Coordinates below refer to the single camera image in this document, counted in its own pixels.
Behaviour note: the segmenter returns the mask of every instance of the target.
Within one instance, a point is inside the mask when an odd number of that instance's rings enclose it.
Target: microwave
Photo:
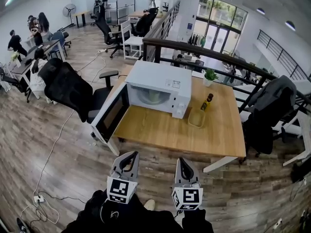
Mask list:
[[[182,119],[191,99],[191,76],[191,70],[136,61],[91,123],[93,132],[108,144],[130,105],[171,113],[172,117]]]

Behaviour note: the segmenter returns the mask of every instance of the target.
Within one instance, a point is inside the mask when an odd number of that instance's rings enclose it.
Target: open microwave door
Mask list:
[[[109,140],[129,108],[127,84],[123,82],[105,101],[101,110],[91,123],[96,137],[103,143]]]

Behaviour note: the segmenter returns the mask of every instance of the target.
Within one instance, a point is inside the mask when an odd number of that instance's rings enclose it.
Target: wooden tabletop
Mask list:
[[[83,14],[88,14],[88,13],[91,13],[91,11],[90,11],[90,10],[87,10],[87,11],[75,13],[75,14],[73,15],[73,17],[78,17],[78,16],[81,16],[81,15],[83,15]]]
[[[46,42],[43,42],[42,45],[43,45],[43,48],[45,46],[48,46],[47,48],[44,48],[44,52],[46,53],[48,50],[50,50],[51,48],[53,48],[57,43],[59,42],[59,39],[58,40],[52,40],[52,41],[46,41]],[[14,74],[18,74],[18,75],[22,75],[25,71],[27,71],[28,67],[31,65],[31,62],[30,64],[28,65],[25,65],[25,62],[29,59],[34,59],[35,57],[35,50],[33,50],[32,52],[30,52],[26,58],[22,59],[21,61],[21,66],[20,67],[15,67],[13,70],[12,70],[12,73]]]
[[[133,13],[131,13],[131,14],[129,14],[128,15],[128,17],[143,17],[144,16],[144,14],[148,14],[149,12],[145,12],[144,13],[144,11],[143,10],[141,10],[141,11],[134,11]],[[163,17],[165,14],[164,14],[164,12],[163,13],[158,13],[157,15],[156,15],[156,18],[161,18],[161,17]]]
[[[130,69],[131,67],[126,67],[122,75],[127,75]],[[114,89],[125,78],[120,76]],[[205,112],[203,127],[189,125],[190,109],[201,108],[209,93],[214,98]],[[219,156],[246,156],[242,124],[233,89],[219,83],[205,87],[203,80],[195,77],[192,78],[191,101],[184,119],[173,118],[172,114],[162,111],[130,106],[114,135],[161,148]]]

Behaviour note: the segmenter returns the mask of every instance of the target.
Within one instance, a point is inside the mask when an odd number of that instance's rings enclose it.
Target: ceiling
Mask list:
[[[282,23],[290,20],[296,33],[311,45],[311,0],[230,0],[232,4],[247,11],[262,8],[269,20]]]

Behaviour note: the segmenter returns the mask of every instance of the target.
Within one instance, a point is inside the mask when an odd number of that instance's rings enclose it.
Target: floor fan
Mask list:
[[[68,4],[68,5],[66,5],[66,6],[64,7],[64,9],[63,9],[63,15],[64,15],[65,17],[70,17],[70,21],[71,21],[71,24],[68,25],[66,28],[70,28],[70,27],[73,27],[73,26],[74,26],[74,23],[72,23],[71,15],[74,14],[74,13],[76,13],[76,10],[77,10],[77,8],[76,8],[76,5],[74,5],[74,4]]]

